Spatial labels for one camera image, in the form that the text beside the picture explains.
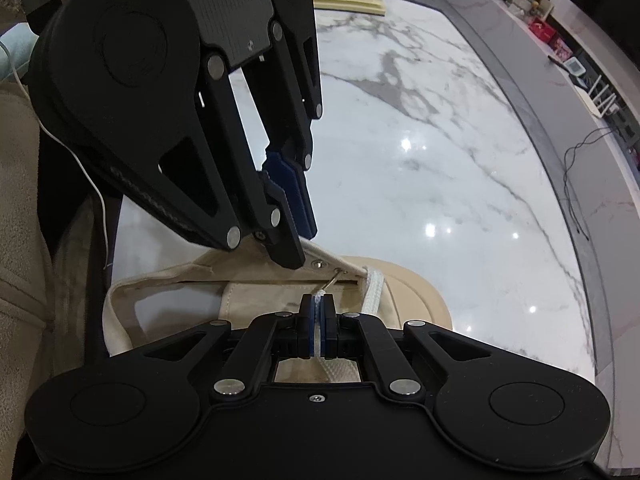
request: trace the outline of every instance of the beige bag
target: beige bag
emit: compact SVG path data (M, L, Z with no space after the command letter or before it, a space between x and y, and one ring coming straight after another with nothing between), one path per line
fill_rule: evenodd
M18 85L0 84L0 480L9 479L27 399L82 365L93 213L76 213L53 262L37 213L40 128Z
M265 248L245 238L232 253L211 250L193 262L121 280L107 293L102 313L104 339L110 355L146 344L136 304L159 287L178 283L218 282L223 285L220 319L234 329L246 328L261 314L297 312L303 294L316 294L329 282L336 312L375 314L388 328L421 319L451 329L451 318L439 293L410 270L372 258L340 257L301 238L305 264L290 270L273 263ZM192 320L193 325L209 319ZM357 381L350 361L287 360L278 366L281 382Z

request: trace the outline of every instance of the screw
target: screw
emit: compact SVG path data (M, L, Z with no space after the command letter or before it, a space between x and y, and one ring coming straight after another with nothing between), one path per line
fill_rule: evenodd
M412 379L396 379L389 384L389 389L398 395L413 395L420 391L420 383Z
M237 395L244 390L244 383L238 379L220 379L213 389L222 395Z
M220 56L211 56L207 61L207 70L212 79L217 81L225 75L225 62Z
M273 37L276 41L280 41L282 39L282 27L278 22L273 22L271 25L271 30L273 31Z
M235 249L236 247L238 247L239 243L240 229L238 228L238 226L234 225L226 234L226 244L229 246L229 249Z
M271 225L277 227L280 223L280 210L278 208L271 211Z

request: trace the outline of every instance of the marble table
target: marble table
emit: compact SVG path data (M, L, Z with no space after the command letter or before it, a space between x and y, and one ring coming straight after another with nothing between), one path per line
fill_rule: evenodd
M417 272L458 332L593 381L580 270L529 137L443 14L384 1L385 17L316 12L324 116L307 173L314 241ZM259 167L267 137L241 73L232 80ZM113 278L203 250L125 200Z

